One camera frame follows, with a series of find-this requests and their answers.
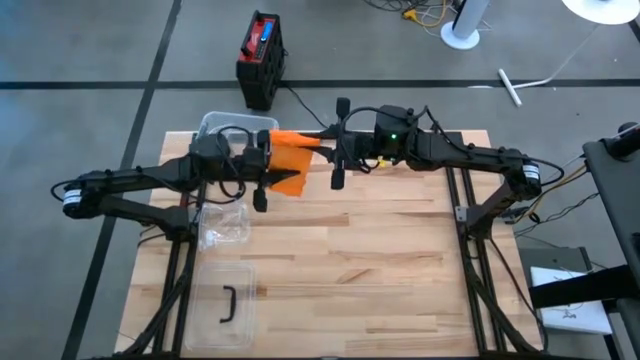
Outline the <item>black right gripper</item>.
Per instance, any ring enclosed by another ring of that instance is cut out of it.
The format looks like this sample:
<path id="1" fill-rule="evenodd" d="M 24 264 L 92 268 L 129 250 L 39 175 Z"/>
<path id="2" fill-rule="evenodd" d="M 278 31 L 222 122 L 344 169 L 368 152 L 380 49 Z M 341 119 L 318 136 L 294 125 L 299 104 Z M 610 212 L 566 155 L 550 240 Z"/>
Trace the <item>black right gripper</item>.
<path id="1" fill-rule="evenodd" d="M 348 130 L 347 123 L 362 112 L 375 114 L 373 131 Z M 300 132 L 300 135 L 320 140 L 337 140 L 343 134 L 345 155 L 357 161 L 374 160 L 379 157 L 394 163 L 404 160 L 409 135 L 416 132 L 418 125 L 418 114 L 413 108 L 383 105 L 363 106 L 350 111 L 350 99 L 346 97 L 337 98 L 336 115 L 338 120 L 324 130 Z M 342 190 L 345 183 L 345 165 L 341 152 L 331 148 L 313 148 L 312 151 L 334 166 L 331 189 Z"/>

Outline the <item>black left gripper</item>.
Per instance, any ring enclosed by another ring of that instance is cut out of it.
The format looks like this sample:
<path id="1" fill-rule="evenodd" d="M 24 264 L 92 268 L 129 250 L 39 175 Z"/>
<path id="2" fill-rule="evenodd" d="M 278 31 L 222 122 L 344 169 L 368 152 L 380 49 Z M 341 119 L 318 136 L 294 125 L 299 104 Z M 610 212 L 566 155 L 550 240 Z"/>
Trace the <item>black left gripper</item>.
<path id="1" fill-rule="evenodd" d="M 253 191 L 253 207 L 257 212 L 265 213 L 268 208 L 266 188 L 300 174 L 298 170 L 268 170 L 271 152 L 271 132 L 260 130 L 256 133 L 256 146 L 246 147 L 234 157 L 234 165 L 240 175 L 257 175 L 252 180 L 256 184 Z"/>

